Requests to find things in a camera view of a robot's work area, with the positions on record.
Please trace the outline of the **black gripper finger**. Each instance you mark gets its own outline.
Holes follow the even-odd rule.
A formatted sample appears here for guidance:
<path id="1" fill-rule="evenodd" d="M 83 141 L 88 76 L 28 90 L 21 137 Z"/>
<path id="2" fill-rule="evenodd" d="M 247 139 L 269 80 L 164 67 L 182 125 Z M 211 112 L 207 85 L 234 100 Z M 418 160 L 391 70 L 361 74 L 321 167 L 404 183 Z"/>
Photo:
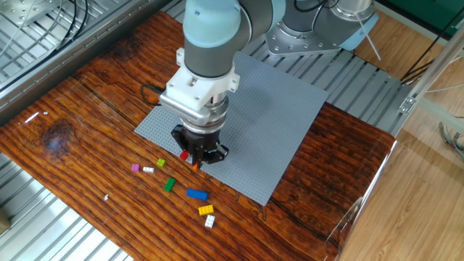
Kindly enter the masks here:
<path id="1" fill-rule="evenodd" d="M 217 147 L 216 149 L 213 149 L 211 151 L 206 151 L 202 150 L 200 157 L 199 157 L 199 162 L 206 162 L 207 164 L 214 164 L 216 162 L 223 161 L 229 153 L 229 149 L 226 146 L 223 146 L 222 144 L 216 144 Z"/>
<path id="2" fill-rule="evenodd" d="M 191 133 L 183 125 L 176 125 L 171 131 L 171 136 L 181 148 L 180 158 L 186 160 L 188 157 L 191 157 L 191 164 L 198 166 L 199 147 L 195 143 Z"/>

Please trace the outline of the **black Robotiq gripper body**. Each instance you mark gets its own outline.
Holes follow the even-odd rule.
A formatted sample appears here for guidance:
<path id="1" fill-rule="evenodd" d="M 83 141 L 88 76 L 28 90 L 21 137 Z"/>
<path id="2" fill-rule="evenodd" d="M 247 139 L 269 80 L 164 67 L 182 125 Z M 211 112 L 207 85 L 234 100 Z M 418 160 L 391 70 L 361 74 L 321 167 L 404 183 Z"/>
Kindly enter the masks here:
<path id="1" fill-rule="evenodd" d="M 195 143 L 199 147 L 199 150 L 206 150 L 211 151 L 216 149 L 217 145 L 219 144 L 220 138 L 220 131 L 215 131 L 212 133 L 195 133 L 189 129 L 187 129 L 191 135 L 193 136 Z"/>

